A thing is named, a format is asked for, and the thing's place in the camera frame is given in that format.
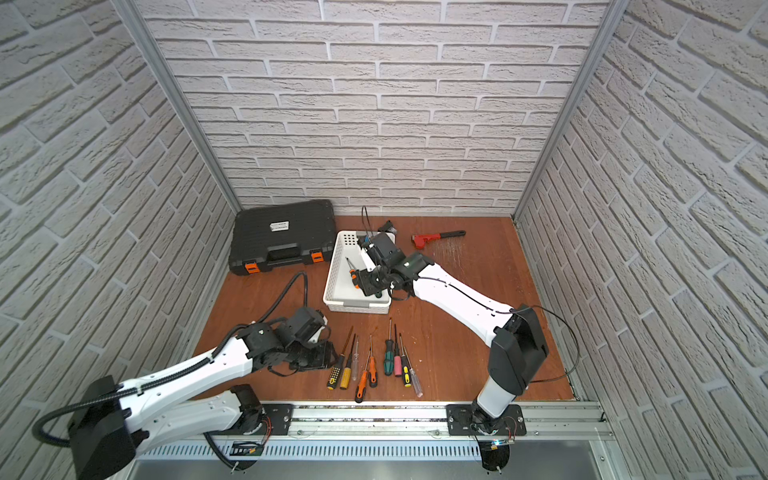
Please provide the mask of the orange black small screwdriver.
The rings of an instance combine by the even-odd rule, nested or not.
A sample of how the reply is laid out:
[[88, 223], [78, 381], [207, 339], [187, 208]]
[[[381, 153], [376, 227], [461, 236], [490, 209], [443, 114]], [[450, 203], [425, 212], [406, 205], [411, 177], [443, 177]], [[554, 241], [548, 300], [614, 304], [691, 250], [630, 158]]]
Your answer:
[[349, 273], [350, 273], [352, 284], [356, 289], [360, 290], [361, 283], [359, 278], [359, 270], [354, 266], [354, 264], [351, 262], [351, 260], [348, 257], [346, 257], [346, 261], [349, 267]]

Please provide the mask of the clear handle screwdriver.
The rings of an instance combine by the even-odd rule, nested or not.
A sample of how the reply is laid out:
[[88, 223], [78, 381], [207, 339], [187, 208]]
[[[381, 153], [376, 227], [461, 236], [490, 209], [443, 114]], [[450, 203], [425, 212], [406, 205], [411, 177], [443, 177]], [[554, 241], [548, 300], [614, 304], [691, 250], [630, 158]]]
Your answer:
[[358, 380], [358, 374], [359, 374], [359, 353], [353, 353], [352, 355], [352, 364], [351, 364], [351, 380], [353, 382]]

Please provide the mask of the yellow handle screwdriver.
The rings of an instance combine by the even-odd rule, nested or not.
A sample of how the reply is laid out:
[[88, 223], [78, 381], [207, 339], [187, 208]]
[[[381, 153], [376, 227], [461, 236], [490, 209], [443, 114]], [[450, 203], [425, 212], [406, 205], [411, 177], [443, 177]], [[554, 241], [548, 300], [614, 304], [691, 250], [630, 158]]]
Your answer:
[[352, 348], [350, 349], [350, 355], [346, 360], [345, 367], [342, 372], [342, 378], [340, 382], [341, 390], [347, 390], [351, 382], [352, 370], [353, 370], [352, 363], [353, 363], [356, 342], [357, 342], [357, 335], [354, 335], [352, 339]]

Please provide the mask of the black yellow dotted screwdriver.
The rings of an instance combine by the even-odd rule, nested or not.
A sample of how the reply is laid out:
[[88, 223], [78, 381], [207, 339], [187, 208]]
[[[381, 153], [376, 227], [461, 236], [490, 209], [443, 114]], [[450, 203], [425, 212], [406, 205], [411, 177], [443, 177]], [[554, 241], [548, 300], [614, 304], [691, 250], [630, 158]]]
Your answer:
[[348, 346], [352, 340], [353, 332], [354, 332], [354, 328], [351, 327], [347, 334], [347, 338], [344, 342], [343, 348], [341, 349], [341, 353], [338, 356], [338, 358], [334, 361], [334, 364], [331, 367], [331, 373], [329, 375], [328, 382], [327, 382], [327, 388], [329, 390], [335, 390], [336, 388], [339, 387], [341, 383], [343, 367], [346, 361], [345, 353], [348, 350]]

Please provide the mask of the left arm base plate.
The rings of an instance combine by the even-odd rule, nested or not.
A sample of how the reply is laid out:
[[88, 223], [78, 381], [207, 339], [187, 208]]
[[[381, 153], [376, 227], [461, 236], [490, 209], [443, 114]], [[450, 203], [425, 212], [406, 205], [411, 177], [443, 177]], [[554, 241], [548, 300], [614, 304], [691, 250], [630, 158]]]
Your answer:
[[238, 429], [243, 435], [265, 436], [267, 431], [270, 431], [271, 435], [285, 436], [288, 434], [293, 412], [294, 405], [290, 403], [262, 404], [256, 410], [245, 414]]

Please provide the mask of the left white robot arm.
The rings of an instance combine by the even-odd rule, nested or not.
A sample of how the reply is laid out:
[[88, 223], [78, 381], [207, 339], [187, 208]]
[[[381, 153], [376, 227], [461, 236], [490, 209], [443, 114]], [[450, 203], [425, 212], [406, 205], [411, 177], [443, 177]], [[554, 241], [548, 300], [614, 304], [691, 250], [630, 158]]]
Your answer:
[[214, 349], [143, 377], [94, 381], [82, 400], [43, 415], [38, 441], [70, 450], [79, 479], [107, 479], [137, 456], [190, 436], [262, 434], [273, 421], [249, 385], [212, 397], [230, 380], [287, 363], [293, 372], [327, 369], [335, 358], [326, 317], [309, 307], [292, 316], [234, 327]]

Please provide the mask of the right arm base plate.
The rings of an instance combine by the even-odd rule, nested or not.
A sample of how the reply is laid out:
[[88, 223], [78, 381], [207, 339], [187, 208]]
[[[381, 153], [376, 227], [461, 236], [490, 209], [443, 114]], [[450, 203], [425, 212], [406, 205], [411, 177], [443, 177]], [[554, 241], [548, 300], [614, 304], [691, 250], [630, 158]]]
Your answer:
[[446, 406], [450, 436], [525, 436], [527, 427], [518, 404], [509, 404], [498, 418], [492, 418], [475, 404]]

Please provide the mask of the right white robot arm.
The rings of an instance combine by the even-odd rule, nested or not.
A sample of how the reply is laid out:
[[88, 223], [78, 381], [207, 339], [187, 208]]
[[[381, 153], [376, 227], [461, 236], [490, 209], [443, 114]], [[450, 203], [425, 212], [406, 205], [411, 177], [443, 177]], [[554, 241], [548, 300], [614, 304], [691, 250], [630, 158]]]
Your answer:
[[534, 380], [549, 355], [540, 321], [529, 306], [495, 301], [452, 277], [420, 252], [403, 253], [383, 232], [357, 240], [364, 263], [352, 270], [364, 295], [402, 290], [445, 311], [490, 349], [488, 379], [473, 402], [473, 421], [489, 423]]

